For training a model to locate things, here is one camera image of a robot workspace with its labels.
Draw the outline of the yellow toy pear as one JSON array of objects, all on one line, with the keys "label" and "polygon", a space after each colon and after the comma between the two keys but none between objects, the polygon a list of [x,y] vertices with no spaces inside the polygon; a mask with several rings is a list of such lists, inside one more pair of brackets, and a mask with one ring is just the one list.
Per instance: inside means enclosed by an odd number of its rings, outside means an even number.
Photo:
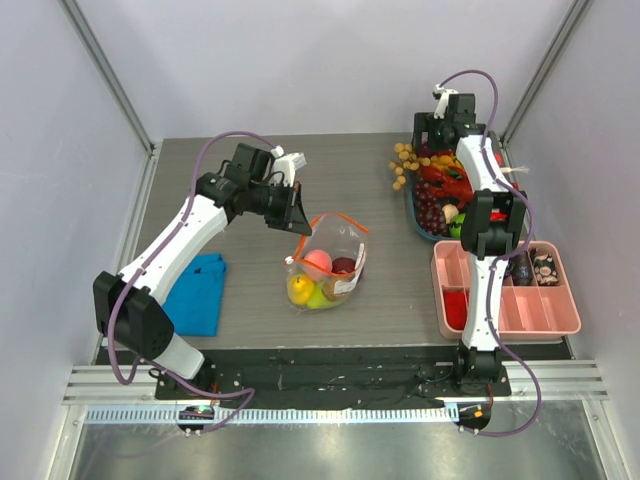
[{"label": "yellow toy pear", "polygon": [[287,280],[287,294],[292,304],[304,306],[315,290],[315,282],[306,274],[294,274]]}]

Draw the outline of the dark red toy fruit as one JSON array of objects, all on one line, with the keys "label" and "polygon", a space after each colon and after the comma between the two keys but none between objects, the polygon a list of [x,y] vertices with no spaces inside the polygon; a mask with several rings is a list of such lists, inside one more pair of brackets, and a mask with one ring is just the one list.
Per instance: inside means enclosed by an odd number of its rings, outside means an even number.
[{"label": "dark red toy fruit", "polygon": [[332,274],[344,280],[356,277],[362,270],[362,262],[357,262],[353,258],[338,257],[332,262]]}]

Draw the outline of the clear orange zip bag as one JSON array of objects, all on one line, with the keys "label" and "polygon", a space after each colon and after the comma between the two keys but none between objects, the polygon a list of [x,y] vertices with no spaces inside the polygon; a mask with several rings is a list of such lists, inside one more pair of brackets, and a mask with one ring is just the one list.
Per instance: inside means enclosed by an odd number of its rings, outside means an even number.
[{"label": "clear orange zip bag", "polygon": [[356,291],[367,260],[369,229],[339,212],[311,221],[285,259],[289,303],[301,311],[321,311],[346,302]]}]

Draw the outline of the purple toy onion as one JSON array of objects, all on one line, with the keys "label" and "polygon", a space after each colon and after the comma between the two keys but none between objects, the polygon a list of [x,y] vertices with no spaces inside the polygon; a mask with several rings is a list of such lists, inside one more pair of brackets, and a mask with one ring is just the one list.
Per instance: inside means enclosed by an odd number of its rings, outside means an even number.
[{"label": "purple toy onion", "polygon": [[428,146],[427,143],[424,143],[421,145],[419,151],[418,151],[418,156],[419,157],[431,157],[433,155],[433,151],[432,149]]}]

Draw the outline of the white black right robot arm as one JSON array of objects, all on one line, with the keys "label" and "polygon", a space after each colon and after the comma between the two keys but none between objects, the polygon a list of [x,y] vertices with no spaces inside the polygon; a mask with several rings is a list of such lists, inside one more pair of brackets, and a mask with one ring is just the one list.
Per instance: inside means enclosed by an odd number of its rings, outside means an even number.
[{"label": "white black right robot arm", "polygon": [[501,284],[526,206],[500,170],[489,127],[476,122],[475,96],[437,86],[434,98],[433,112],[414,115],[413,143],[434,153],[453,151],[472,190],[460,237],[470,262],[469,306],[451,371],[455,389],[472,395],[500,379]]}]

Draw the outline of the orange toy fruit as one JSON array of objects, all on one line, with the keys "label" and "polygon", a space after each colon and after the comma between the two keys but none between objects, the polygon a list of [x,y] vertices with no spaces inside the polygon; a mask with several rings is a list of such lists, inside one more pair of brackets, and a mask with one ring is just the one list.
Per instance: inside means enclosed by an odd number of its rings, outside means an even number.
[{"label": "orange toy fruit", "polygon": [[352,290],[353,285],[350,282],[337,278],[329,279],[322,285],[322,293],[330,302],[345,300],[350,296]]}]

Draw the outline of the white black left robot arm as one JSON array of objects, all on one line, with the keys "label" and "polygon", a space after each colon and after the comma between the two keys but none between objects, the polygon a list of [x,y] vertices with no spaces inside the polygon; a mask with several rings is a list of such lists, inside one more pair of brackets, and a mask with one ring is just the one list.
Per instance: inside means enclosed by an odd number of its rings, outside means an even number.
[{"label": "white black left robot arm", "polygon": [[218,171],[196,173],[184,204],[152,244],[119,273],[103,271],[94,281],[97,327],[110,363],[117,362],[116,346],[123,346],[179,376],[190,398],[211,391],[205,356],[176,332],[166,299],[201,249],[238,216],[252,213],[271,229],[311,234],[296,178],[305,164],[301,153],[240,143]]}]

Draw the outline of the pink toy peach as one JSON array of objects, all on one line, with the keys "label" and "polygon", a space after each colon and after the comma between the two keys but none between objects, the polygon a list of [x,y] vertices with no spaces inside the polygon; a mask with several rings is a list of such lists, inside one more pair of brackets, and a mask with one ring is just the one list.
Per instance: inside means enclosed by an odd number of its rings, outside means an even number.
[{"label": "pink toy peach", "polygon": [[311,250],[303,258],[303,268],[313,281],[319,282],[332,273],[332,258],[324,250]]}]

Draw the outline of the green toy apple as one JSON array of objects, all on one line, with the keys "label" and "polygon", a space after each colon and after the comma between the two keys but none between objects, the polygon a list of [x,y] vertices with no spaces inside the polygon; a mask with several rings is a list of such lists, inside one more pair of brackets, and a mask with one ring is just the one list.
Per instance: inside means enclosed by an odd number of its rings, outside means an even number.
[{"label": "green toy apple", "polygon": [[333,308],[340,304],[338,300],[330,300],[326,297],[323,289],[316,286],[305,303],[305,307],[311,310],[323,310]]}]

